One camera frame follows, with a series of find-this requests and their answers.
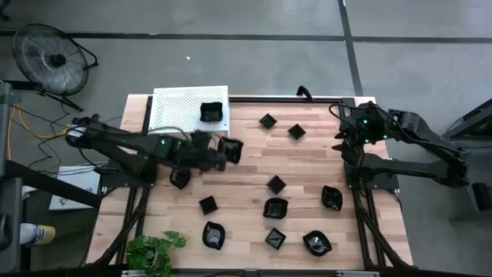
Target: gray floor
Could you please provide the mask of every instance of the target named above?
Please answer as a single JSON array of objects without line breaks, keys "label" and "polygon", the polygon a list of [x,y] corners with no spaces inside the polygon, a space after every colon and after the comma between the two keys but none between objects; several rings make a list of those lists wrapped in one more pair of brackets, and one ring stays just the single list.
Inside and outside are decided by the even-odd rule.
[{"label": "gray floor", "polygon": [[[353,35],[492,36],[492,2],[486,0],[346,3]],[[343,34],[335,0],[14,0],[9,13],[12,21],[0,22],[0,28],[41,22],[67,31],[89,32]],[[314,95],[354,95],[343,42],[78,41],[99,57],[100,66],[91,70],[85,89],[72,98],[86,109],[72,114],[77,116],[96,112],[103,119],[119,116],[127,94],[147,94],[156,87],[229,85],[231,94],[292,95],[299,85],[306,85]],[[22,79],[11,47],[11,38],[0,38],[0,76]],[[355,51],[364,95],[375,96],[385,108],[420,114],[438,133],[492,96],[492,45],[356,43]],[[62,115],[59,105],[32,92],[23,93],[22,107],[46,118]],[[44,122],[26,119],[36,132],[50,132]],[[111,123],[119,125],[118,120]],[[15,161],[27,165],[42,157],[37,144],[36,138],[14,127]],[[50,145],[63,165],[84,162],[62,140]],[[395,142],[387,145],[396,159],[433,159],[419,148]],[[97,153],[88,152],[88,156],[104,160]],[[472,181],[489,180],[490,154],[486,150],[473,151],[469,158]],[[35,168],[55,164],[52,159]],[[411,177],[400,177],[399,181],[415,265],[491,275],[492,224],[448,223],[449,218],[470,209],[466,189],[448,189]],[[92,219],[93,215],[84,217],[87,230]],[[71,234],[59,239],[40,254],[43,259],[36,266],[77,265],[85,250],[81,238],[80,234]],[[63,250],[61,245],[69,243],[65,247],[78,251]]]}]

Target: black square dish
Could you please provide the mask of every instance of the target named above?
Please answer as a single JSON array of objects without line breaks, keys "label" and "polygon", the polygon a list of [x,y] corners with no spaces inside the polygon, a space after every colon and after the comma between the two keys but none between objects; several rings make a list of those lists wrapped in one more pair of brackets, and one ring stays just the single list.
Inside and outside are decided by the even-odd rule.
[{"label": "black square dish", "polygon": [[191,179],[191,171],[189,169],[173,169],[169,175],[169,181],[178,189],[183,189]]},{"label": "black square dish", "polygon": [[217,150],[220,153],[223,152],[225,154],[228,162],[233,162],[237,165],[239,160],[241,160],[241,150],[243,149],[243,144],[243,142],[238,141],[237,139],[221,137],[221,140],[218,142]]},{"label": "black square dish", "polygon": [[260,119],[260,123],[266,129],[270,129],[273,125],[275,125],[275,123],[277,123],[277,120],[273,118],[273,116],[266,114],[262,119]]},{"label": "black square dish", "polygon": [[299,124],[296,124],[289,129],[289,134],[291,134],[295,140],[298,140],[302,138],[303,135],[306,134],[306,131],[303,128],[301,128]]},{"label": "black square dish", "polygon": [[284,181],[282,181],[282,179],[280,179],[280,177],[276,175],[268,182],[267,186],[271,189],[272,192],[274,192],[274,194],[278,194],[282,191],[282,189],[285,188],[286,185]]},{"label": "black square dish", "polygon": [[264,204],[263,216],[267,219],[283,219],[287,215],[288,204],[285,199],[268,199]]},{"label": "black square dish", "polygon": [[265,241],[273,248],[279,250],[280,247],[282,246],[282,243],[284,243],[285,238],[287,238],[286,235],[282,234],[280,231],[273,228],[270,234],[268,234],[268,237],[265,239]]},{"label": "black square dish", "polygon": [[208,215],[218,209],[217,204],[215,204],[214,196],[208,196],[206,199],[200,200],[200,206],[203,211],[203,215]]},{"label": "black square dish", "polygon": [[221,102],[201,103],[200,113],[201,122],[220,122],[224,117]]}]

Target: black box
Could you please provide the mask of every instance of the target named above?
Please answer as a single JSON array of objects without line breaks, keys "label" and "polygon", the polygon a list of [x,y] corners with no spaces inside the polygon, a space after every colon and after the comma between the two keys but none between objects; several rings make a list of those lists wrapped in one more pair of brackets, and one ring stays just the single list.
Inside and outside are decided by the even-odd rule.
[{"label": "black box", "polygon": [[266,114],[262,119],[260,119],[260,123],[266,129],[270,129],[273,125],[275,125],[275,123],[277,123],[277,120],[273,118],[273,116]]},{"label": "black box", "polygon": [[215,204],[214,196],[208,196],[206,199],[200,200],[200,206],[203,211],[203,215],[208,215],[218,209],[217,204]]},{"label": "black box", "polygon": [[276,175],[268,182],[267,186],[271,189],[272,192],[274,192],[274,194],[278,194],[282,191],[282,189],[284,189],[286,185],[285,182]]},{"label": "black box", "polygon": [[303,128],[301,128],[299,124],[296,124],[289,129],[289,134],[291,134],[295,140],[298,140],[302,138],[303,135],[306,134],[306,131]]}]

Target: wooden table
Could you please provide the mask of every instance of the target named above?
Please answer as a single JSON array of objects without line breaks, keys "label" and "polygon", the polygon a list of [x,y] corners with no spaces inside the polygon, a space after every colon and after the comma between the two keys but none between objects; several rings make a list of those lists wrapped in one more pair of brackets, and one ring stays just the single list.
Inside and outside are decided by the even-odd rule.
[{"label": "wooden table", "polygon": [[[147,98],[148,95],[128,96],[121,128],[141,131]],[[370,97],[355,100],[357,105],[374,102]],[[244,142],[239,164],[228,164],[225,172],[196,172],[182,190],[169,183],[170,170],[162,167],[149,197],[143,234],[162,237],[161,231],[175,230],[187,237],[186,247],[171,254],[176,269],[362,269],[353,198],[346,186],[341,154],[331,149],[340,143],[334,139],[339,122],[328,107],[329,104],[231,103],[231,137]],[[266,112],[278,120],[270,131],[258,123]],[[298,142],[287,132],[296,123],[307,132]],[[366,152],[387,156],[384,142],[367,146]],[[275,197],[266,186],[275,175],[287,183],[278,197],[289,201],[288,214],[280,221],[262,216],[265,201]],[[344,204],[340,212],[329,211],[321,204],[324,185],[341,190]],[[102,201],[88,262],[101,256],[120,231],[128,191],[116,189]],[[203,216],[198,201],[210,195],[218,210]],[[411,264],[396,199],[388,192],[374,191],[374,201],[382,233],[402,259]],[[207,221],[225,227],[227,238],[221,251],[207,248],[201,241]],[[287,236],[280,251],[264,242],[273,227]],[[333,250],[323,257],[312,256],[304,247],[302,236],[312,230],[322,231],[331,241]],[[369,242],[371,258],[376,261],[370,235]]]}]

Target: black fan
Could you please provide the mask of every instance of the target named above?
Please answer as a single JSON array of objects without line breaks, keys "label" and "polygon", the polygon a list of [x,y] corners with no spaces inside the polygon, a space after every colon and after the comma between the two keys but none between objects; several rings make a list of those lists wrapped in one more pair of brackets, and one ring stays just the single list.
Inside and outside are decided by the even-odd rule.
[{"label": "black fan", "polygon": [[[84,52],[95,61],[88,65]],[[17,66],[31,81],[10,82],[13,89],[35,89],[71,106],[82,109],[66,96],[80,92],[88,80],[88,69],[98,65],[97,57],[66,33],[43,24],[21,27],[14,37],[13,53]]]}]

